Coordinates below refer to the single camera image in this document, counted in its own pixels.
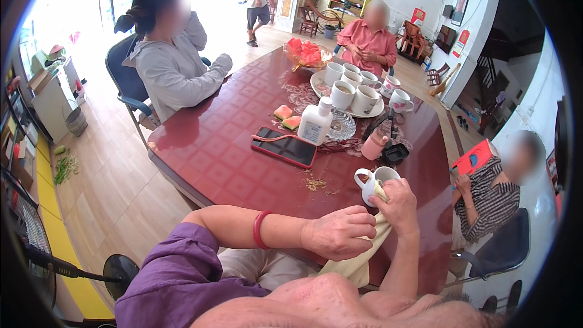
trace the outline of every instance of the white mug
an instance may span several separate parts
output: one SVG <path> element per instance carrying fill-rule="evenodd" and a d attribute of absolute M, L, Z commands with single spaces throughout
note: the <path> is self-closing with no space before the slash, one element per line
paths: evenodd
<path fill-rule="evenodd" d="M 359 179 L 359 175 L 368 175 L 368 180 L 366 183 L 362 182 Z M 393 170 L 388 166 L 381 166 L 377 168 L 374 172 L 371 172 L 368 169 L 358 169 L 354 172 L 354 181 L 360 186 L 362 191 L 363 201 L 369 206 L 375 208 L 372 203 L 368 202 L 368 198 L 374 195 L 374 183 L 377 180 L 381 180 L 381 185 L 385 183 L 387 180 L 392 179 L 400 179 L 401 177 L 397 173 L 397 171 Z"/>
<path fill-rule="evenodd" d="M 338 87 L 343 87 L 349 92 L 344 92 Z M 332 85 L 332 93 L 330 94 L 330 98 L 332 99 L 332 106 L 338 109 L 346 109 L 350 103 L 352 103 L 355 93 L 356 89 L 354 86 L 346 83 L 346 81 L 334 81 L 334 85 Z"/>
<path fill-rule="evenodd" d="M 385 77 L 385 82 L 383 83 L 381 94 L 383 94 L 387 98 L 390 98 L 395 89 L 401 89 L 401 82 L 397 80 L 396 77 L 393 76 Z"/>
<path fill-rule="evenodd" d="M 401 89 L 395 89 L 395 91 L 393 91 L 393 95 L 390 96 L 389 106 L 397 113 L 410 112 L 415 107 L 409 94 Z"/>
<path fill-rule="evenodd" d="M 344 71 L 340 80 L 346 81 L 346 83 L 351 84 L 355 88 L 363 83 L 363 77 L 352 71 Z"/>
<path fill-rule="evenodd" d="M 342 66 L 344 67 L 345 71 L 347 70 L 347 71 L 351 71 L 353 73 L 360 74 L 360 69 L 358 68 L 358 66 L 355 66 L 352 63 L 345 63 Z"/>
<path fill-rule="evenodd" d="M 378 77 L 369 71 L 361 71 L 360 76 L 363 78 L 363 84 L 368 85 L 369 87 L 375 89 L 376 91 L 380 91 L 383 87 L 383 83 L 378 81 Z"/>
<path fill-rule="evenodd" d="M 324 82 L 326 85 L 331 87 L 334 81 L 340 80 L 342 74 L 344 73 L 344 67 L 335 62 L 329 62 L 326 65 L 326 73 L 324 74 Z"/>
<path fill-rule="evenodd" d="M 350 110 L 356 115 L 369 115 L 379 101 L 383 100 L 378 92 L 368 85 L 359 85 L 356 87 L 356 94 L 350 105 Z"/>

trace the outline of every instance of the red bangle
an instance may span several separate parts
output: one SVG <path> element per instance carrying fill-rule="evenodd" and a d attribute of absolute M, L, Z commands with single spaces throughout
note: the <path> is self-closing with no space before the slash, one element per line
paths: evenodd
<path fill-rule="evenodd" d="M 253 239 L 255 239 L 255 243 L 261 249 L 269 249 L 269 247 L 267 247 L 265 244 L 263 244 L 263 241 L 261 240 L 261 235 L 259 235 L 259 229 L 261 227 L 261 222 L 263 222 L 263 218 L 265 218 L 266 215 L 272 214 L 272 213 L 273 213 L 272 211 L 264 210 L 261 213 L 259 213 L 259 215 L 257 215 L 257 218 L 255 218 L 255 221 L 253 222 Z"/>

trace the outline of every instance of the white plastic bottle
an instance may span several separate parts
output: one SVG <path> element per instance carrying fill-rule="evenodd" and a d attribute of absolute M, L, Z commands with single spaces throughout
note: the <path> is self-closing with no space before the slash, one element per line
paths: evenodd
<path fill-rule="evenodd" d="M 315 145 L 321 145 L 332 124 L 332 100 L 322 97 L 318 105 L 310 104 L 302 113 L 297 135 Z"/>

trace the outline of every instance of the broom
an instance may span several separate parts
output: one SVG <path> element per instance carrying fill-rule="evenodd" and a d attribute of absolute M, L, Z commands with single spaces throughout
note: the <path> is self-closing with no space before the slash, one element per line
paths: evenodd
<path fill-rule="evenodd" d="M 442 81 L 441 84 L 437 85 L 434 89 L 431 89 L 430 91 L 428 91 L 427 93 L 433 97 L 434 95 L 437 95 L 440 92 L 444 91 L 445 84 L 447 83 L 449 78 L 457 71 L 457 69 L 459 69 L 460 66 L 462 66 L 462 64 L 458 62 L 458 64 L 455 65 L 454 69 L 449 72 L 449 74 L 447 75 L 445 80 Z"/>

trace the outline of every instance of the hand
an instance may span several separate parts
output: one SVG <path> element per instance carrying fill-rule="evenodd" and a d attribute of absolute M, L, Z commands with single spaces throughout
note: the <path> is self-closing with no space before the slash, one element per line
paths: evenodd
<path fill-rule="evenodd" d="M 377 221 L 363 206 L 337 210 L 322 218 L 308 220 L 302 229 L 302 247 L 332 260 L 352 259 L 373 247 Z"/>
<path fill-rule="evenodd" d="M 375 51 L 363 50 L 362 51 L 362 58 L 363 58 L 363 61 L 376 62 L 378 59 L 378 55 L 376 54 Z"/>
<path fill-rule="evenodd" d="M 417 223 L 417 198 L 411 191 L 406 179 L 392 179 L 383 185 L 389 198 L 386 203 L 376 195 L 368 198 L 400 236 L 419 233 Z"/>
<path fill-rule="evenodd" d="M 472 181 L 467 173 L 459 175 L 455 180 L 455 184 L 462 195 L 472 192 Z"/>

